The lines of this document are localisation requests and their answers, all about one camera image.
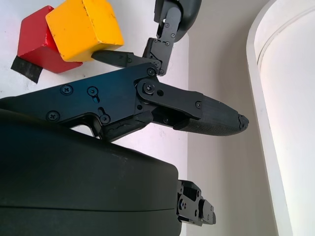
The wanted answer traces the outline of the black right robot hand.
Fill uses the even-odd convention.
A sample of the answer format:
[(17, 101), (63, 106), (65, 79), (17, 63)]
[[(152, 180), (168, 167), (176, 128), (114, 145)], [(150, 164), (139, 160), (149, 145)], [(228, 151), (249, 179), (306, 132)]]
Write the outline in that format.
[(150, 123), (210, 136), (248, 119), (145, 63), (0, 101), (3, 236), (178, 236), (213, 206), (177, 168), (115, 144)]

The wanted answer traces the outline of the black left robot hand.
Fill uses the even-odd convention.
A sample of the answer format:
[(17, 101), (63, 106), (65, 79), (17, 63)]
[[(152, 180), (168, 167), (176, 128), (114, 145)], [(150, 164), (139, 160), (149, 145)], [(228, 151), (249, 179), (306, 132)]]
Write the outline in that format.
[(132, 52), (100, 50), (92, 58), (119, 68), (149, 63), (150, 76), (166, 74), (174, 43), (181, 40), (194, 24), (199, 13), (200, 0), (157, 0), (154, 21), (158, 23), (157, 36), (149, 38), (143, 56)]

